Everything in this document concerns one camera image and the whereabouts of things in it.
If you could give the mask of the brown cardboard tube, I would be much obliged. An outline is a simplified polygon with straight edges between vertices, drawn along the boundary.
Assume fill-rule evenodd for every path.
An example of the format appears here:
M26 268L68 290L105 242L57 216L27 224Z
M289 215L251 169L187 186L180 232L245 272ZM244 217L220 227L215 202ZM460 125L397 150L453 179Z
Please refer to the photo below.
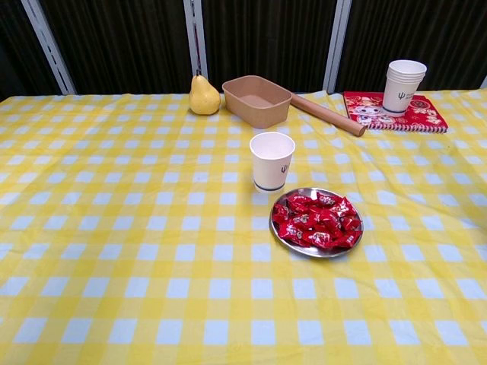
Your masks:
M323 121L328 122L329 124L332 124L335 127L340 128L356 137L361 137L366 130L366 127L364 125L361 125L360 123L355 122L348 117L335 113L324 106L318 105L303 97L300 97L297 94L291 95L291 105L305 111L306 113L311 114L312 116L317 117L318 119L322 119Z

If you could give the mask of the red spiral notebook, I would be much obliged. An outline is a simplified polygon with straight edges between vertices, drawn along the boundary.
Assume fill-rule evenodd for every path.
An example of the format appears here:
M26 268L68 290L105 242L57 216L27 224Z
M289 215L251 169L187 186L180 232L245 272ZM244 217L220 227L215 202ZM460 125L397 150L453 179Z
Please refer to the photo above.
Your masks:
M448 124L427 97L415 95L403 116L389 116L382 110L383 95L378 92L345 91L343 97L349 118L368 129L447 132Z

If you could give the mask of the black pleated curtain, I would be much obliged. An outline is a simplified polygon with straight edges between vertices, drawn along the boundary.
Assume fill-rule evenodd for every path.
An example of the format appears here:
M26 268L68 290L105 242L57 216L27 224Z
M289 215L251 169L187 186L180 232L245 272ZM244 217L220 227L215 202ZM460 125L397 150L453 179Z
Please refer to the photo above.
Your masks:
M208 78L259 75L323 87L338 0L201 0ZM79 94L186 93L193 76L183 0L40 0ZM389 62L427 66L422 90L478 88L487 0L352 0L336 90L381 91ZM21 0L0 0L0 100L59 94Z

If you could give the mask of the round steel plate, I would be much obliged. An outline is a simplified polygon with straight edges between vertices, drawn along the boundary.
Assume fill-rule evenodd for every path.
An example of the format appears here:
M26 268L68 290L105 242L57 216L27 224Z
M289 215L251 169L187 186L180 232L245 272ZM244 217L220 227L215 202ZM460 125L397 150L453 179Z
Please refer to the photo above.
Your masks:
M334 192L331 192L331 191L328 191L328 190L325 190L325 189L318 189L318 188L299 188L299 189L293 189L293 190L291 190L289 192L286 192L285 194L283 194L282 196L280 196L275 201L275 203L279 203L279 204L282 204L282 205L286 205L287 206L287 204L286 204L286 198L288 196L290 196L290 195L299 194L299 195L309 196L309 197L311 197L314 200L314 204L312 206L310 206L309 211L306 214L314 214L315 217L316 217L316 213L320 212L321 210L323 210L323 209L330 209L330 208L325 208L325 207L319 206L317 204L317 191L323 192L323 193L328 194L328 195L336 195L336 196L338 196L340 198L345 197L345 196L338 195L338 194L336 194ZM355 210L357 211L357 214L355 215L355 217L358 217L362 221L361 216L358 213L357 208L355 208ZM292 217L296 216L296 215L299 215L299 214L294 214L292 212L289 212L289 220L286 221L286 223L291 223L290 222L290 219ZM313 245L307 243L306 241L303 240L303 237L302 237L302 244L300 246L299 245L296 245L296 244L293 244L292 242L289 242L287 240L281 239L279 237L279 235L278 235L279 225L280 224L279 223L276 223L276 222L274 222L272 220L272 210L271 210L271 213L270 213L270 216L269 216L269 227L270 227L270 230L272 231L274 237L280 243L282 243L283 245L287 246L288 248L294 250L295 252L298 252L298 253L300 253L300 254L302 254L304 256L310 256L310 257L313 257L313 258L320 258L320 259L334 258L334 257L337 257L337 256L345 255L348 252L351 252L358 245L358 243L360 242L360 240L361 240L361 238L363 236L363 231L364 231L364 224L363 224L363 221L362 221L363 231L361 232L361 236L357 239L356 244L352 248L345 249L345 248L335 247L333 245L333 242L332 242L332 245L333 246L331 248L329 248L329 249L322 249L322 248L319 248L319 247L316 247L316 246L313 246ZM315 231L315 229L313 228L312 230L302 230L302 231L303 231L303 235L304 235L305 232L307 232L307 231Z

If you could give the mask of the yellow white checkered tablecloth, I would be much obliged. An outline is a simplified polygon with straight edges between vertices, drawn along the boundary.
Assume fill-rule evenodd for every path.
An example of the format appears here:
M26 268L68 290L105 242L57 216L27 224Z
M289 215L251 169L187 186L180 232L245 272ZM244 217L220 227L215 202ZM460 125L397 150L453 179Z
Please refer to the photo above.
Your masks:
M255 130L184 95L0 103L0 365L487 365L487 90L445 134L356 138L296 109L285 189L344 195L358 247L269 229Z

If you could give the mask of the white paper cup stack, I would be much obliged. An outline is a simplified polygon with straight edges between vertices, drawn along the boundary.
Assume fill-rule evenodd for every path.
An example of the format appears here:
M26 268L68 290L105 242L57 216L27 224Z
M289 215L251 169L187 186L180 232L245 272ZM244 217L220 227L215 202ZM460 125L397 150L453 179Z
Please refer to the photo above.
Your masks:
M427 71L421 62L394 60L388 65L382 101L383 111L390 116L403 116Z

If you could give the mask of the single white paper cup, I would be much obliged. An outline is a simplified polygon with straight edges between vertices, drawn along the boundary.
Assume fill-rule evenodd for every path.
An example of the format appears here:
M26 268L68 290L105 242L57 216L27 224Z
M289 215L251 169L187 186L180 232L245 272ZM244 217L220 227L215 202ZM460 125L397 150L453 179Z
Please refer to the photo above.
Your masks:
M253 157L253 183L260 192L282 189L295 151L294 140L280 132L264 132L249 143Z

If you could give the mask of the yellow pear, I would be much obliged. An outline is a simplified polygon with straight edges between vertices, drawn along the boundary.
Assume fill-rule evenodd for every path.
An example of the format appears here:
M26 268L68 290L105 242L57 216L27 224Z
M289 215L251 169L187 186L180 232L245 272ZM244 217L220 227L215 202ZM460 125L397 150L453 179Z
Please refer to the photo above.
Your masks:
M195 75L189 92L189 108L198 115L211 115L219 111L220 93L202 75Z

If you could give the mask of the brown paper food box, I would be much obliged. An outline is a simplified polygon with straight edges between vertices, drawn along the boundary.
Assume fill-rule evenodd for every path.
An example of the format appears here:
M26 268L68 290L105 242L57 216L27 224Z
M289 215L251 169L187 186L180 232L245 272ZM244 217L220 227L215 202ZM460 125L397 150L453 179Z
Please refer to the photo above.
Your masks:
M267 129L287 119L291 92L257 75L222 84L225 106L253 128Z

